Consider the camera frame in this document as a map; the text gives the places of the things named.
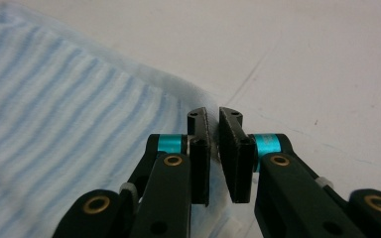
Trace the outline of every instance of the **blue tape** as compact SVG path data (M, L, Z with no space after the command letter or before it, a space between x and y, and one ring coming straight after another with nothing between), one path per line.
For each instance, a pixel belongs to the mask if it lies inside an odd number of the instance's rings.
M254 134L256 146L258 147L258 168L261 170L261 158L268 153L281 152L281 144L275 134Z
M159 152L180 153L182 150L182 135L160 135Z

